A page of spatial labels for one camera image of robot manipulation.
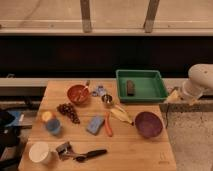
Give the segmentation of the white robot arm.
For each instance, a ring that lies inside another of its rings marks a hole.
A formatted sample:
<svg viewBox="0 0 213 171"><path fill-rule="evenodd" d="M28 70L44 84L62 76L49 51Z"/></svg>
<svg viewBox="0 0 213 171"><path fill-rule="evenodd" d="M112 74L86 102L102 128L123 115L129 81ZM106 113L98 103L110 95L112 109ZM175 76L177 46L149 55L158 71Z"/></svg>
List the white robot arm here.
<svg viewBox="0 0 213 171"><path fill-rule="evenodd" d="M188 70L188 78L169 94L166 102L186 101L194 105L207 90L213 90L213 64L195 64Z"/></svg>

